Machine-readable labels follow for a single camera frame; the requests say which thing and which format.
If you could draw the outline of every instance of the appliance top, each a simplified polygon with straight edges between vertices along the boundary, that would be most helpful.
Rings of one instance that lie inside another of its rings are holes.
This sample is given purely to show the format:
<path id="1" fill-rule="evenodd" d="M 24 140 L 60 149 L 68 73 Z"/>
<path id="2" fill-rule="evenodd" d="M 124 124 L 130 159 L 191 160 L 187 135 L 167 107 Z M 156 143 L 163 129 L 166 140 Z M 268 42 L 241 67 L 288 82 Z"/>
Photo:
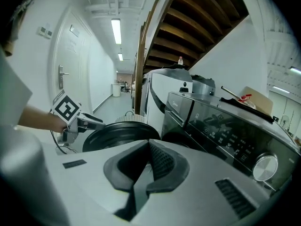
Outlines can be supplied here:
<path id="1" fill-rule="evenodd" d="M 203 83 L 205 85 L 208 85 L 208 86 L 210 86 L 212 88 L 215 88 L 215 82 L 211 78 L 210 79 L 206 79 L 206 78 L 204 78 L 204 77 L 202 77 L 200 75 L 197 75 L 197 74 L 192 75 L 191 77 L 192 77 L 193 81 L 197 81 L 197 82 Z"/>
<path id="2" fill-rule="evenodd" d="M 157 70 L 152 70 L 147 74 L 151 74 L 151 73 L 159 73 L 176 80 L 192 82 L 192 78 L 189 72 L 184 69 L 157 69 Z"/>
<path id="3" fill-rule="evenodd" d="M 279 140 L 292 147 L 298 154 L 301 154 L 299 147 L 292 141 L 290 136 L 276 122 L 269 123 L 265 119 L 253 113 L 250 113 L 244 109 L 220 101 L 220 98 L 218 97 L 192 94 L 192 93 L 177 93 L 177 92 L 170 92 L 170 93 L 179 95 L 181 97 L 192 99 L 199 103 L 207 104 L 210 107 L 217 108 L 218 110 L 224 111 L 235 117 L 241 118 L 242 120 L 247 121 L 248 123 L 268 132 L 269 134 L 272 134 L 274 137 L 277 137 Z"/>

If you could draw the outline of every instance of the fluorescent light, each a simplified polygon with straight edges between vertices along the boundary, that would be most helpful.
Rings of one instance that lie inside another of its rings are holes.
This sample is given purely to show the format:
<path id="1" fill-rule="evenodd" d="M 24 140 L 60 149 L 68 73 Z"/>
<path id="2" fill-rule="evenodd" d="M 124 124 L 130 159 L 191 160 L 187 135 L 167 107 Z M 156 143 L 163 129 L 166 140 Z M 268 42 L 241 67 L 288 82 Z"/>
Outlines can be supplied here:
<path id="1" fill-rule="evenodd" d="M 290 67 L 290 70 L 301 75 L 301 69 L 297 69 L 295 67 Z"/>
<path id="2" fill-rule="evenodd" d="M 121 29 L 120 29 L 120 19 L 114 18 L 111 20 L 113 33 L 115 37 L 116 44 L 121 44 Z"/>
<path id="3" fill-rule="evenodd" d="M 123 61 L 122 53 L 118 53 L 118 57 L 120 61 Z"/>
<path id="4" fill-rule="evenodd" d="M 276 87 L 276 86 L 273 86 L 275 89 L 278 89 L 278 90 L 280 90 L 280 91 L 283 91 L 283 92 L 285 92 L 285 93 L 289 93 L 287 90 L 285 90 L 285 89 L 282 89 L 282 88 L 278 88 L 278 87 Z"/>

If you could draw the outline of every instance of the wooden stair step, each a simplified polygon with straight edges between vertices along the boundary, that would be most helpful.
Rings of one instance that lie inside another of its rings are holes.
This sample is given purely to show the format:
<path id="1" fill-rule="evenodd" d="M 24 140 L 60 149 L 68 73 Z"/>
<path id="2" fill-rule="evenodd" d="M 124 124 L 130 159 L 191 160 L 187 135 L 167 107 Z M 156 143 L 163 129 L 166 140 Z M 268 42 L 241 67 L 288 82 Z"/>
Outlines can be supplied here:
<path id="1" fill-rule="evenodd" d="M 185 14 L 183 14 L 173 8 L 170 8 L 167 11 L 167 14 L 184 21 L 185 23 L 187 23 L 190 26 L 192 26 L 193 28 L 195 28 L 198 31 L 198 33 L 206 40 L 207 43 L 210 43 L 210 44 L 214 43 L 213 36 L 205 28 L 203 28 L 200 24 L 198 24 L 196 21 L 194 21 L 190 17 L 186 16 Z"/>
<path id="2" fill-rule="evenodd" d="M 165 64 L 163 62 L 152 60 L 152 59 L 148 59 L 145 64 L 146 66 L 153 66 L 158 68 L 162 68 L 163 66 L 170 66 L 169 64 Z"/>
<path id="3" fill-rule="evenodd" d="M 156 37 L 155 40 L 154 40 L 154 44 L 157 44 L 157 45 L 160 45 L 160 46 L 164 46 L 166 48 L 170 48 L 170 49 L 174 49 L 176 51 L 179 51 L 183 54 L 186 54 L 194 59 L 198 59 L 198 54 L 193 52 L 192 50 L 180 45 L 180 44 L 177 44 L 175 42 L 171 42 L 169 40 L 166 40 L 166 39 L 163 39 L 163 38 L 159 38 L 159 37 Z"/>
<path id="4" fill-rule="evenodd" d="M 210 10 L 210 12 L 215 15 L 215 20 L 224 26 L 231 27 L 230 19 L 228 18 L 225 11 L 218 4 L 218 2 L 216 0 L 206 1 L 208 4 L 211 4 L 211 6 L 207 8 L 207 10 Z"/>
<path id="5" fill-rule="evenodd" d="M 165 32 L 171 33 L 183 40 L 186 40 L 187 42 L 191 43 L 192 45 L 194 45 L 195 47 L 197 47 L 198 49 L 200 49 L 201 51 L 205 52 L 206 48 L 205 46 L 198 41 L 197 39 L 193 38 L 191 35 L 189 35 L 188 33 L 182 31 L 181 29 L 178 29 L 176 27 L 173 27 L 169 24 L 165 24 L 162 23 L 160 26 L 160 30 L 163 30 Z"/>
<path id="6" fill-rule="evenodd" d="M 150 56 L 167 59 L 167 60 L 170 60 L 170 61 L 174 61 L 176 63 L 179 61 L 179 56 L 169 54 L 169 53 L 166 53 L 166 52 L 162 52 L 162 51 L 159 51 L 159 50 L 156 50 L 156 49 L 151 50 Z M 185 59 L 185 58 L 183 58 L 183 63 L 184 63 L 184 65 L 187 65 L 187 66 L 190 66 L 190 64 L 191 64 L 190 61 Z"/>
<path id="7" fill-rule="evenodd" d="M 177 0 L 188 7 L 190 7 L 192 10 L 197 12 L 212 28 L 212 30 L 215 31 L 215 33 L 222 35 L 222 29 L 218 25 L 218 23 L 204 10 L 199 6 L 197 3 L 195 3 L 193 0 Z"/>

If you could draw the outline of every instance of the white door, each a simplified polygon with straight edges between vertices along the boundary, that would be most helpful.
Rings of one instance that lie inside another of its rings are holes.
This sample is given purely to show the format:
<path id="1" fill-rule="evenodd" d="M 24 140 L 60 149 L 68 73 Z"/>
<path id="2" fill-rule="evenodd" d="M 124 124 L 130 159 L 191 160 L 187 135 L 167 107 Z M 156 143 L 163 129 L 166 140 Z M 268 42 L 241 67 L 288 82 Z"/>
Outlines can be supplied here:
<path id="1" fill-rule="evenodd" d="M 62 89 L 82 110 L 91 113 L 91 101 L 88 85 L 89 51 L 91 33 L 81 20 L 70 10 L 63 22 L 63 30 L 58 36 L 55 59 L 54 91 L 57 95 Z M 59 87 L 59 66 L 63 66 L 63 88 Z"/>

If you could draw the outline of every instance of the wooden staircase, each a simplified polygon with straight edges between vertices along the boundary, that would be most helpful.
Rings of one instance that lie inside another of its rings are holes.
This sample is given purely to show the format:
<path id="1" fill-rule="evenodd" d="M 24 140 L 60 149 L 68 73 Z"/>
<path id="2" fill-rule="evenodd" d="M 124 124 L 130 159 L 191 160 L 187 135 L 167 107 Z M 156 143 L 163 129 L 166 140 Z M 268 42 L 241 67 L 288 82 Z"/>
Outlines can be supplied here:
<path id="1" fill-rule="evenodd" d="M 247 15 L 242 0 L 170 0 L 144 58 L 143 73 L 177 63 L 179 56 L 190 69 Z"/>

